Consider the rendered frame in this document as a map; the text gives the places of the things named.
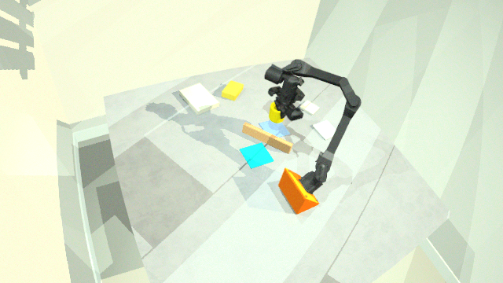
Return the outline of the yellow cup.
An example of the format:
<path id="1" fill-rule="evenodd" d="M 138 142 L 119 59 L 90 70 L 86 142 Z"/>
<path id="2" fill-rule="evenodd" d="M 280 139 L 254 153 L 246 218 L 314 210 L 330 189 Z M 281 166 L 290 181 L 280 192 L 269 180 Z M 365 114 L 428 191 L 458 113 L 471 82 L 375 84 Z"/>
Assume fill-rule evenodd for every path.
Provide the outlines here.
<path id="1" fill-rule="evenodd" d="M 281 119 L 281 111 L 277 110 L 275 103 L 270 106 L 269 118 L 274 123 L 281 123 L 284 119 Z"/>

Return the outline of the yellow rectangular block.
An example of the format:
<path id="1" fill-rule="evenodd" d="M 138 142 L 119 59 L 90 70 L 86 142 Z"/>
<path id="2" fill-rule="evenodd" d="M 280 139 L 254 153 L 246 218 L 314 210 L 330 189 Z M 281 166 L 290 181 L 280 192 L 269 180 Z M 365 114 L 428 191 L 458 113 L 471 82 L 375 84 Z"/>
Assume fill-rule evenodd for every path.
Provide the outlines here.
<path id="1" fill-rule="evenodd" d="M 235 101 L 239 93 L 243 90 L 243 85 L 241 83 L 235 83 L 231 81 L 228 86 L 223 90 L 222 97 Z"/>

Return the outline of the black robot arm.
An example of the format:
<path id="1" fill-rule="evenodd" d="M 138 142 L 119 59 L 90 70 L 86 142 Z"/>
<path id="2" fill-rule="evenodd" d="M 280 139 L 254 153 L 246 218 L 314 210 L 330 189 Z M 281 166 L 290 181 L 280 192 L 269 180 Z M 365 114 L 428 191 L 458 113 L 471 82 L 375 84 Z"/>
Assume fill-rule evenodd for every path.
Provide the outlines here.
<path id="1" fill-rule="evenodd" d="M 302 101 L 305 97 L 305 94 L 297 87 L 298 85 L 302 86 L 305 83 L 302 77 L 318 79 L 322 82 L 339 86 L 347 100 L 343 116 L 336 128 L 336 132 L 332 136 L 328 148 L 324 153 L 320 152 L 318 158 L 315 160 L 315 162 L 317 162 L 315 165 L 316 171 L 307 172 L 301 179 L 299 179 L 301 186 L 303 186 L 307 193 L 313 195 L 313 192 L 319 189 L 323 185 L 323 182 L 326 182 L 327 172 L 330 171 L 336 150 L 347 130 L 348 124 L 360 108 L 362 103 L 361 98 L 355 95 L 346 77 L 334 75 L 319 68 L 315 68 L 300 59 L 293 60 L 291 64 L 283 68 L 272 64 L 268 67 L 265 73 L 266 80 L 276 85 L 279 83 L 281 84 L 284 81 L 282 86 L 284 91 L 288 93 L 296 92 L 298 94 L 295 95 L 293 103 L 296 103 L 296 101 Z"/>

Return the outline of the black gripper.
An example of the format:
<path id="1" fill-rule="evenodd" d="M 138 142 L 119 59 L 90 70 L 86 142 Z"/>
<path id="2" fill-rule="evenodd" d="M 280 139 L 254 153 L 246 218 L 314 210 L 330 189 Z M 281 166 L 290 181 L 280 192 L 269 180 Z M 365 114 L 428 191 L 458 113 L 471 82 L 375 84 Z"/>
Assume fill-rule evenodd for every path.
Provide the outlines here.
<path id="1" fill-rule="evenodd" d="M 274 103 L 277 110 L 281 111 L 281 119 L 284 119 L 286 116 L 291 121 L 303 118 L 303 112 L 299 108 L 296 108 L 293 104 L 295 95 L 298 95 L 296 92 L 288 93 L 279 86 L 272 86 L 269 88 L 268 94 L 271 97 L 275 94 L 277 95 Z"/>

